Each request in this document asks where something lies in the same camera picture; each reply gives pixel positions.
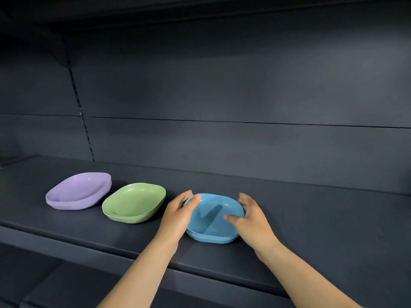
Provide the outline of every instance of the left hand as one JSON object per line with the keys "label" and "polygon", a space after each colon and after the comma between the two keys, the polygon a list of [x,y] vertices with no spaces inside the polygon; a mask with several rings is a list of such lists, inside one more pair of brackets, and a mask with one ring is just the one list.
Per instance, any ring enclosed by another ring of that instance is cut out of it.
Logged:
{"label": "left hand", "polygon": [[201,195],[195,195],[185,206],[183,203],[193,195],[191,190],[183,192],[175,197],[166,208],[160,227],[158,228],[155,240],[165,244],[172,249],[172,253],[177,251],[178,241],[187,229],[191,214],[201,200]]}

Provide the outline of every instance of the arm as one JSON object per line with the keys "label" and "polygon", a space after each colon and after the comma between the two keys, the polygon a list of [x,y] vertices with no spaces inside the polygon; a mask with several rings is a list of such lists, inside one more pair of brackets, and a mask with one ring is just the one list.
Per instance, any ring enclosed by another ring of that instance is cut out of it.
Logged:
{"label": "arm", "polygon": [[164,212],[156,236],[127,270],[98,308],[149,308],[178,241],[187,229],[191,213],[200,202],[196,195],[182,207],[193,193],[186,191],[171,201]]}
{"label": "arm", "polygon": [[245,217],[226,215],[257,257],[277,277],[297,308],[360,308],[314,268],[291,252],[275,237],[263,211],[249,196],[238,199]]}

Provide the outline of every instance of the hand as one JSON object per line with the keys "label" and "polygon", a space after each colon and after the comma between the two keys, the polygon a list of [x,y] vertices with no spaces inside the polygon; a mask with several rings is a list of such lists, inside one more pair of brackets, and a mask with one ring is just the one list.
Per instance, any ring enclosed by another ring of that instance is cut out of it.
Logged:
{"label": "hand", "polygon": [[160,227],[155,236],[156,241],[166,244],[174,254],[177,251],[178,241],[187,229],[191,214],[201,200],[201,195],[195,195],[190,202],[183,206],[184,201],[193,195],[191,190],[175,197],[166,208]]}
{"label": "hand", "polygon": [[271,230],[263,211],[250,196],[240,193],[237,201],[242,205],[245,217],[224,215],[224,219],[237,229],[245,243],[252,247],[257,257],[264,262],[265,256],[280,244],[280,241]]}

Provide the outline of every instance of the forearm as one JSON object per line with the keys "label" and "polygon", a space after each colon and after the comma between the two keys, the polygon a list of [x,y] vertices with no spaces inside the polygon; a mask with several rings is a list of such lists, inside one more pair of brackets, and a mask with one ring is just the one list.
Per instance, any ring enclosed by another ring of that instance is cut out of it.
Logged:
{"label": "forearm", "polygon": [[151,241],[98,308],[149,308],[173,253]]}
{"label": "forearm", "polygon": [[280,243],[265,253],[264,263],[275,274],[297,308],[360,307]]}

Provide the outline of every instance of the stack of plates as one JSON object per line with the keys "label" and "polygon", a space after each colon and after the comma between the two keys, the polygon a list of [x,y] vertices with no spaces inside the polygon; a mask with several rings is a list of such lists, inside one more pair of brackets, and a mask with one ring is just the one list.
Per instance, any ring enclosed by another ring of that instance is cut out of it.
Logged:
{"label": "stack of plates", "polygon": [[81,173],[71,176],[46,194],[46,203],[55,209],[79,210],[91,207],[110,190],[107,173]]}
{"label": "stack of plates", "polygon": [[103,213],[113,221],[136,224],[152,217],[166,198],[162,186],[135,183],[117,190],[103,202]]}
{"label": "stack of plates", "polygon": [[191,215],[186,233],[200,242],[230,243],[238,237],[238,232],[224,220],[225,214],[244,217],[244,210],[237,201],[229,197],[201,193],[201,201]]}

